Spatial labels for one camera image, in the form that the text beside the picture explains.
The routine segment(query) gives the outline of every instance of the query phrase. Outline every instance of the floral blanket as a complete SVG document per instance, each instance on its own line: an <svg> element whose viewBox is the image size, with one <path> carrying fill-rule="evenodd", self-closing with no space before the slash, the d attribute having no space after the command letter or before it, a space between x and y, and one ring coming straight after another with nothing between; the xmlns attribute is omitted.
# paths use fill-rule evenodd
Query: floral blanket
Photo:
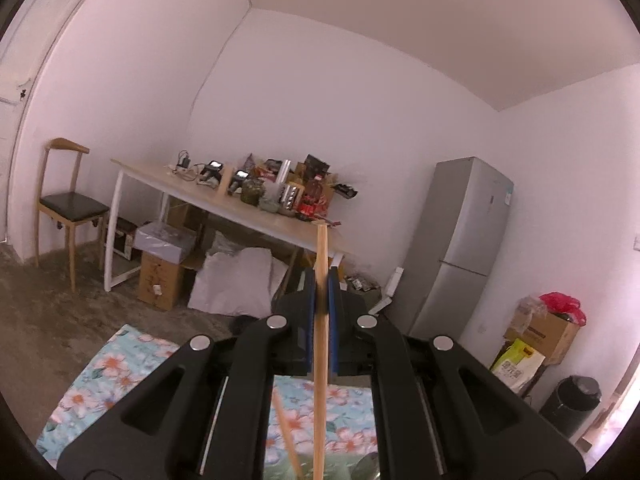
<svg viewBox="0 0 640 480"><path fill-rule="evenodd" d="M56 466L62 450L103 413L159 367L178 345L125 325L94 356L71 384L36 442L38 451ZM313 454L313 383L276 376L297 452ZM269 478L288 478L289 460L282 432L271 407L265 455ZM330 386L327 399L326 452L340 457L341 468L377 450L369 388Z"/></svg>

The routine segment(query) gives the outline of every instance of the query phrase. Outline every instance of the silver refrigerator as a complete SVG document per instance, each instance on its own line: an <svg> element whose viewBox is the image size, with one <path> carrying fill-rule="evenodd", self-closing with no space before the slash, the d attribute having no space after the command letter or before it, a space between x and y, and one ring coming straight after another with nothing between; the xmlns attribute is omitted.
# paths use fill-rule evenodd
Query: silver refrigerator
<svg viewBox="0 0 640 480"><path fill-rule="evenodd" d="M404 273L385 310L419 339L458 338L500 249L513 182L473 156L436 165Z"/></svg>

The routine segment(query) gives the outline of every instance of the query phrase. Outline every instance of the bottle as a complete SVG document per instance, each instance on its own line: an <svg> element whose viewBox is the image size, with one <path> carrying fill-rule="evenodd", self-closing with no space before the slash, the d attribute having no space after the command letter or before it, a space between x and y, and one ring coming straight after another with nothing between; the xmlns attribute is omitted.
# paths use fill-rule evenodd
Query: bottle
<svg viewBox="0 0 640 480"><path fill-rule="evenodd" d="M316 212L316 206L320 202L322 196L322 175L317 174L313 180L306 183L305 192L302 194L300 204L298 205L298 214L301 220L312 220Z"/></svg>

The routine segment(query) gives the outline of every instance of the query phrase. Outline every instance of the black chair seat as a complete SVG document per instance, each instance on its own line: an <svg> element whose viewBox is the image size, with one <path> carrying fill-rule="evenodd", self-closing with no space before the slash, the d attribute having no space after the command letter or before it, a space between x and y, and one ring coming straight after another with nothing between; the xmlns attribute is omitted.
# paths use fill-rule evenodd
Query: black chair seat
<svg viewBox="0 0 640 480"><path fill-rule="evenodd" d="M104 204L75 192L43 196L40 203L72 222L79 222L106 213Z"/></svg>

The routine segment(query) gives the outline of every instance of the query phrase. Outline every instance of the glass jar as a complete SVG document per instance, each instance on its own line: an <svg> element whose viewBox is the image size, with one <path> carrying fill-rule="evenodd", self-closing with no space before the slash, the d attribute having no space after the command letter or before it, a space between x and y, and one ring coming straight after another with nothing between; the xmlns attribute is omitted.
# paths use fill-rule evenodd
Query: glass jar
<svg viewBox="0 0 640 480"><path fill-rule="evenodd" d="M240 200L242 200L245 204L258 205L258 201L263 194L264 184L260 179L247 179L242 183Z"/></svg>

